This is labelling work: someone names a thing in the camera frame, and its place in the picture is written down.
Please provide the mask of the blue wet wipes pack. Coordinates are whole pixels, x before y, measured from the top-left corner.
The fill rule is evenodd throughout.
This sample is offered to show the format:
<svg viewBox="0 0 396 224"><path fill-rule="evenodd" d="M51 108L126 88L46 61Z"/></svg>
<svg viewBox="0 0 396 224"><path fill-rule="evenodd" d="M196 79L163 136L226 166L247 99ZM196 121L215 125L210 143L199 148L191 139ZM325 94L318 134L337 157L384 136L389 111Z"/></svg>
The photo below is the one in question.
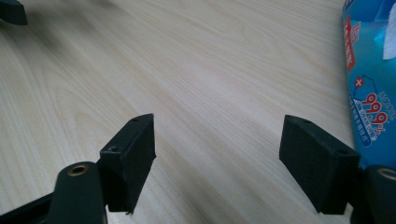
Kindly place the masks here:
<svg viewBox="0 0 396 224"><path fill-rule="evenodd" d="M394 8L396 0L346 0L343 6L346 77L361 168L396 169L396 58L383 59Z"/></svg>

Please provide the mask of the white wet wipe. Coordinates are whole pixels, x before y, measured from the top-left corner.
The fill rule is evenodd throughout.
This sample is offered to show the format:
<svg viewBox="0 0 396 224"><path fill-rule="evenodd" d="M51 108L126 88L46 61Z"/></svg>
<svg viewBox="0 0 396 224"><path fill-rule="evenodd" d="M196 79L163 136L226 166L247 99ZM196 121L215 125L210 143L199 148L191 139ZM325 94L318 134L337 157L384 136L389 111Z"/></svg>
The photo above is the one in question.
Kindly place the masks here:
<svg viewBox="0 0 396 224"><path fill-rule="evenodd" d="M396 58L396 8L389 14L383 52L384 60L391 60L393 58Z"/></svg>

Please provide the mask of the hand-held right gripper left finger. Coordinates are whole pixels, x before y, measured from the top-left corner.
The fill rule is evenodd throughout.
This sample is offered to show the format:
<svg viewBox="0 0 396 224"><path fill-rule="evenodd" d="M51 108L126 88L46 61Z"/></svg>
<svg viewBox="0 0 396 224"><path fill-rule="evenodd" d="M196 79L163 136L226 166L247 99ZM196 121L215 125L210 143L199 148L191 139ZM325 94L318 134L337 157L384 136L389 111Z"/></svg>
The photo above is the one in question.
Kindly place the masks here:
<svg viewBox="0 0 396 224"><path fill-rule="evenodd" d="M98 166L110 212L134 212L155 158L153 114L130 119L101 149Z"/></svg>

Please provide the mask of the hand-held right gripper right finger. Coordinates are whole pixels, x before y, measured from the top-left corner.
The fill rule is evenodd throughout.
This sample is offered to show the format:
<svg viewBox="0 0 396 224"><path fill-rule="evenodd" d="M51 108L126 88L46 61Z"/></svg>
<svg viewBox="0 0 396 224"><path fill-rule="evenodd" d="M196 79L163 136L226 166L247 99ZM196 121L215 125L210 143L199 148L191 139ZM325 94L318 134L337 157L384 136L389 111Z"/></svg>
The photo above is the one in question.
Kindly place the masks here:
<svg viewBox="0 0 396 224"><path fill-rule="evenodd" d="M314 122L284 118L279 159L319 213L342 215L360 155Z"/></svg>

